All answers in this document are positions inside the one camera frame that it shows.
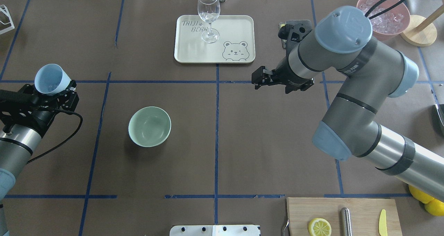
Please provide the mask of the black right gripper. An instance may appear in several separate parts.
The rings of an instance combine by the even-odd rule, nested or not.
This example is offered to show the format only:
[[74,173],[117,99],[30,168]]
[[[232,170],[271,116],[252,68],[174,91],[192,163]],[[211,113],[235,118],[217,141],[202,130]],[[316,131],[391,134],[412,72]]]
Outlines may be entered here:
[[251,73],[251,83],[254,89],[258,90],[262,86],[284,85],[284,91],[289,94],[293,91],[306,91],[314,85],[314,78],[305,79],[298,76],[290,67],[287,58],[283,58],[274,70],[266,67],[259,67]]

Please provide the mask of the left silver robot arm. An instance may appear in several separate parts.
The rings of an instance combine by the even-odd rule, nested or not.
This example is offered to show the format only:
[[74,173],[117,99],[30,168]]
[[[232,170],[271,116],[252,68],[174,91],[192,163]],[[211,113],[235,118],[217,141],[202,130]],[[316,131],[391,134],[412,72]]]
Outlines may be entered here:
[[71,80],[53,96],[39,92],[36,84],[25,84],[17,92],[1,90],[1,199],[13,188],[25,165],[35,161],[32,154],[59,113],[78,116],[81,127],[83,117],[75,112],[79,102],[76,86]]

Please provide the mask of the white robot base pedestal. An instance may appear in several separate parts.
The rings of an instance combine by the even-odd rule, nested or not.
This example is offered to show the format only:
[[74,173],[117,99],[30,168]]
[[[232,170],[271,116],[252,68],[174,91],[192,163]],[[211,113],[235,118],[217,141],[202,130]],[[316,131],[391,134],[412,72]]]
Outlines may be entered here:
[[176,225],[170,236],[260,236],[259,225]]

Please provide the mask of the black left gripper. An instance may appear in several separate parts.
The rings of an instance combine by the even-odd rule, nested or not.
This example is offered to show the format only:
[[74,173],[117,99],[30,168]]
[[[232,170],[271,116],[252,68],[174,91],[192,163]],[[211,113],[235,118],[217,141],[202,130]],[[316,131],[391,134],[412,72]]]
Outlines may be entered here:
[[79,96],[75,80],[54,96],[37,91],[36,85],[25,84],[19,91],[0,91],[1,121],[3,132],[11,132],[16,124],[25,126],[43,137],[59,113],[80,116],[75,112]]

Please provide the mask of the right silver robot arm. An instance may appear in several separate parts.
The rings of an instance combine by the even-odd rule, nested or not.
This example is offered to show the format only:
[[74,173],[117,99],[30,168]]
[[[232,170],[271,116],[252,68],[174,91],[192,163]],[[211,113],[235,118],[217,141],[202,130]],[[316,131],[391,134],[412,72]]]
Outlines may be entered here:
[[443,158],[374,118],[387,97],[412,88],[419,75],[415,62],[373,37],[371,21],[353,6],[333,10],[314,29],[309,20],[286,24],[284,59],[273,70],[262,66],[251,75],[255,89],[284,85],[285,93],[305,91],[328,68],[346,76],[312,138],[313,144],[340,161],[355,156],[379,171],[443,200]]

